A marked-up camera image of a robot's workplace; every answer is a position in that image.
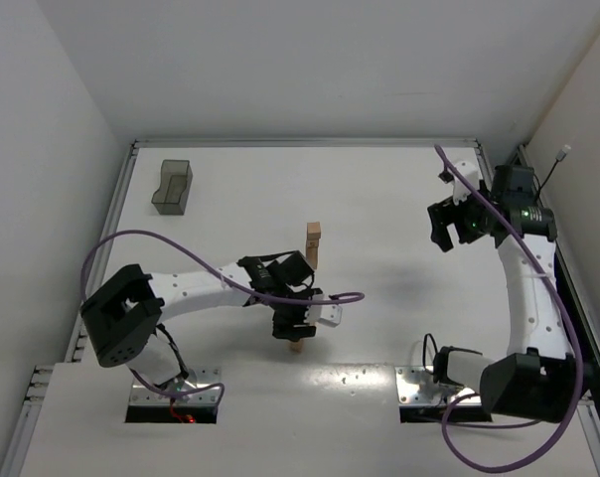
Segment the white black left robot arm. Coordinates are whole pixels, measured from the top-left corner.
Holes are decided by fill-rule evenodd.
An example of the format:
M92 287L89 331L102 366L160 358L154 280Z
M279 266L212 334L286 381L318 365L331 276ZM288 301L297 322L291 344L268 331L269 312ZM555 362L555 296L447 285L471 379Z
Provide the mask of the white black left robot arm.
M175 347L157 336L172 318L220 307L270 307L272 335L298 342L311 338L308 301L323 297L311 283L314 270L293 251L284 260L246 256L213 272L146 273L129 264L81 306L80 316L104 368L126 366L158 389L187 375Z

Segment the striped wooden block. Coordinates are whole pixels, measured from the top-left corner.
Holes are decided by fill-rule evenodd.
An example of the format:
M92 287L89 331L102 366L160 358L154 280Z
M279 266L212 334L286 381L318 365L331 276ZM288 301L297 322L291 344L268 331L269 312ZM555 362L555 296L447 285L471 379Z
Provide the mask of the striped wooden block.
M316 246L306 248L306 259L313 270L318 269L319 249Z

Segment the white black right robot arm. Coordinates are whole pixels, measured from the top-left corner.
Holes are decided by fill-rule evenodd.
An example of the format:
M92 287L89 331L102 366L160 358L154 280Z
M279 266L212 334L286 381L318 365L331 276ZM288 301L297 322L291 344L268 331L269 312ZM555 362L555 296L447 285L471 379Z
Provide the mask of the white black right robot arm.
M477 393L487 413L559 423L574 395L576 362L550 288L556 284L557 227L553 211L536 202L533 171L503 166L491 184L479 168L459 160L441 179L453 193L428 207L431 239L442 251L491 237L508 291L510 340L504 357L444 346L432 365L434 382Z

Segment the translucent grey plastic bin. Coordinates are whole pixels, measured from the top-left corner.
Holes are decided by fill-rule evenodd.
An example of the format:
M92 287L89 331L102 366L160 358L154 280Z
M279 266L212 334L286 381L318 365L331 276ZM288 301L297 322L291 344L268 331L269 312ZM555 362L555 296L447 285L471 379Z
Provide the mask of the translucent grey plastic bin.
M164 160L160 169L159 188L154 192L151 204L161 216L185 214L193 173L188 160Z

